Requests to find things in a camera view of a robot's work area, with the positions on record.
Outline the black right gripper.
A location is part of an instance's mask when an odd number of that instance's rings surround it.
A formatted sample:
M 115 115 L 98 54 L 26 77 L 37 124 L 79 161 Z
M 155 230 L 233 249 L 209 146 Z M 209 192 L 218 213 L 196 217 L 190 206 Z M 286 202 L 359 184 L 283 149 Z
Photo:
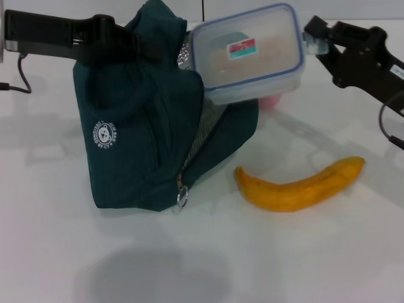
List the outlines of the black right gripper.
M 347 47 L 340 52 L 331 46 L 327 54 L 316 58 L 340 87 L 369 89 L 376 79 L 376 96 L 382 104 L 403 117 L 403 62 L 386 47 L 387 33 L 379 27 L 362 28 L 342 21 L 332 27 L 318 16 L 313 16 L 304 31 L 329 44 Z M 376 60 L 367 52 L 352 47 L 374 47 Z

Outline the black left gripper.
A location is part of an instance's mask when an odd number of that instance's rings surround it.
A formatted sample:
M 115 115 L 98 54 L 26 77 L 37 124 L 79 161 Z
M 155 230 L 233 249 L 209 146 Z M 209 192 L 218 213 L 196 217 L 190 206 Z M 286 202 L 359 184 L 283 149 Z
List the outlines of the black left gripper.
M 4 50 L 21 54 L 62 57 L 86 66 L 103 66 L 147 59 L 159 61 L 159 45 L 115 23 L 112 17 L 94 16 L 78 26 L 78 44 L 73 45 L 79 20 L 7 9 L 4 11 Z

